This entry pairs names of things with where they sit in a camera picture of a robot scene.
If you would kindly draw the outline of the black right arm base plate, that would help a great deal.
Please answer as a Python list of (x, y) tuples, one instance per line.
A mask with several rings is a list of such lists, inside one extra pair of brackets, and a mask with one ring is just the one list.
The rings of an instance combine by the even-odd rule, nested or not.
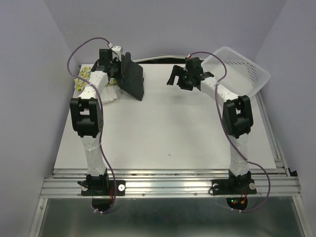
[(248, 196), (257, 194), (254, 181), (236, 183), (231, 179), (211, 180), (208, 193), (212, 196), (227, 196), (226, 202), (230, 209), (245, 211), (248, 206)]

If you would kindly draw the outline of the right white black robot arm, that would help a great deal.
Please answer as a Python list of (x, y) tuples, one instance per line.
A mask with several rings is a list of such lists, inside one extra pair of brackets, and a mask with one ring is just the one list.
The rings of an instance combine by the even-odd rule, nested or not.
[(245, 157), (248, 135), (253, 126), (250, 98), (239, 96), (221, 85), (214, 74), (203, 70), (197, 57), (186, 58), (184, 67), (175, 65), (167, 84), (177, 84), (181, 89), (189, 91), (197, 88), (216, 103), (220, 124), (230, 143), (231, 161), (228, 178), (212, 180), (209, 193), (214, 196), (256, 193), (256, 189), (251, 187), (253, 180)]

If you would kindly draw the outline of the white pleated skirt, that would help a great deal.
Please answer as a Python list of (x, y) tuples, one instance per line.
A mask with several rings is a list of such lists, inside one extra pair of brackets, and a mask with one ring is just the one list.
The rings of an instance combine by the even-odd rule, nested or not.
[(123, 91), (117, 85), (107, 85), (101, 93), (102, 104), (119, 99), (122, 94)]

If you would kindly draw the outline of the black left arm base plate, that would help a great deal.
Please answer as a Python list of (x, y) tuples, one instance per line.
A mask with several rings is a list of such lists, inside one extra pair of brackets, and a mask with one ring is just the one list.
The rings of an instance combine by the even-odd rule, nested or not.
[(83, 197), (92, 197), (91, 205), (95, 213), (101, 215), (111, 212), (116, 197), (125, 196), (126, 181), (109, 181), (109, 187), (89, 187), (86, 181), (78, 181)]

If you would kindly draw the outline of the black skirt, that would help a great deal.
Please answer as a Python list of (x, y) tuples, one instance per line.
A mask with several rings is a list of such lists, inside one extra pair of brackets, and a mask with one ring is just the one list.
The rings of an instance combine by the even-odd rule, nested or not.
[(126, 52), (122, 57), (120, 71), (115, 79), (120, 89), (142, 101), (144, 96), (143, 67), (131, 60), (129, 52)]

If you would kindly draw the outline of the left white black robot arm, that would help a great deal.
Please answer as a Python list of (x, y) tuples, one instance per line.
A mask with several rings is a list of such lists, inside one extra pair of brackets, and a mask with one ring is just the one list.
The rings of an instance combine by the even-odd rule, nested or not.
[(108, 83), (107, 71), (112, 60), (112, 50), (100, 49), (88, 84), (77, 98), (70, 100), (72, 126), (83, 143), (87, 161), (86, 178), (78, 181), (83, 196), (125, 195), (125, 181), (109, 178), (110, 165), (101, 146), (104, 125), (101, 92)]

